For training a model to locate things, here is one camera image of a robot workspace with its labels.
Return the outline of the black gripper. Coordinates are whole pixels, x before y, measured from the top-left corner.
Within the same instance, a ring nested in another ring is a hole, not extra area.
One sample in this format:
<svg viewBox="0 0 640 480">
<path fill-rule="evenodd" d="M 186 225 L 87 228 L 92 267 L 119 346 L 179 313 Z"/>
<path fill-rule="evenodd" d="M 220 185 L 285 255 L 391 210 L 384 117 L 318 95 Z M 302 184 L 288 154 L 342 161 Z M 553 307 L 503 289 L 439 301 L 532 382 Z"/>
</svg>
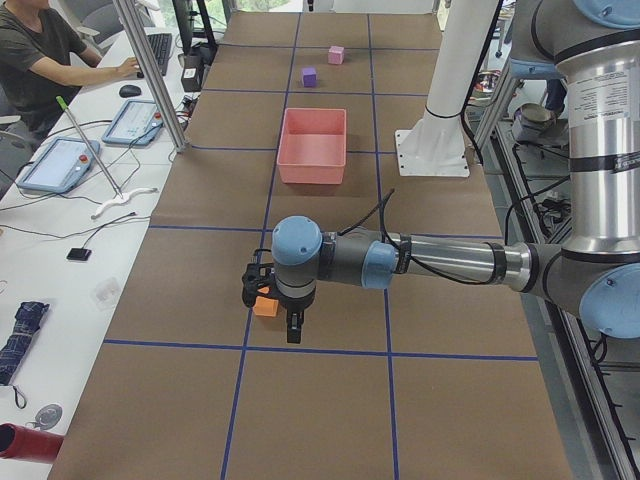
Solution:
<svg viewBox="0 0 640 480">
<path fill-rule="evenodd" d="M 279 293 L 279 301 L 287 309 L 286 316 L 286 341 L 290 344 L 300 344 L 304 324 L 304 310 L 315 299 L 316 281 L 311 280 L 304 285 L 288 285 L 277 279 L 276 287 Z"/>
</svg>

